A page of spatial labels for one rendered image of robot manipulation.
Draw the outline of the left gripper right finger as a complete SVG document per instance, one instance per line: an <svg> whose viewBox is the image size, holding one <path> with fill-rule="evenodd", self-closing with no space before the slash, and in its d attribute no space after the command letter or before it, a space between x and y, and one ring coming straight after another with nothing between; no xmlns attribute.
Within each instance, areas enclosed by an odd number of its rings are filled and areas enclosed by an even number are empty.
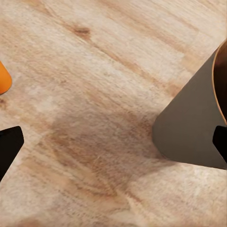
<svg viewBox="0 0 227 227"><path fill-rule="evenodd" d="M227 163L227 127L217 126L212 142Z"/></svg>

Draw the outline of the trash can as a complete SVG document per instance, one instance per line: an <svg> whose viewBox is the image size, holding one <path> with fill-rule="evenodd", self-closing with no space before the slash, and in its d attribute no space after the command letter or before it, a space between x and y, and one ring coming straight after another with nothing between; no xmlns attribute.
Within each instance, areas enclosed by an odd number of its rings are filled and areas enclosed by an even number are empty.
<svg viewBox="0 0 227 227"><path fill-rule="evenodd" d="M227 170L212 142L217 126L227 127L227 39L157 117L153 138L170 160Z"/></svg>

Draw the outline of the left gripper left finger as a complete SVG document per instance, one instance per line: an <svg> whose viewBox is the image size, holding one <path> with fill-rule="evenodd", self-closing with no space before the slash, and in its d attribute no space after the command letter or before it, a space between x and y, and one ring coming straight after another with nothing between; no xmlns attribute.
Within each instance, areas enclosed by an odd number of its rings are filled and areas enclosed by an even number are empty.
<svg viewBox="0 0 227 227"><path fill-rule="evenodd" d="M0 182L24 144L20 126L0 131Z"/></svg>

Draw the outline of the can of soda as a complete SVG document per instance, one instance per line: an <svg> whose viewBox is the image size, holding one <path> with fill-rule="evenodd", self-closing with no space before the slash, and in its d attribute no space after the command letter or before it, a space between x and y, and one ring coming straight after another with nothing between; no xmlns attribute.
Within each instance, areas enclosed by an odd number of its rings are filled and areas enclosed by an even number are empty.
<svg viewBox="0 0 227 227"><path fill-rule="evenodd" d="M0 61L0 95L9 91L12 85L12 77Z"/></svg>

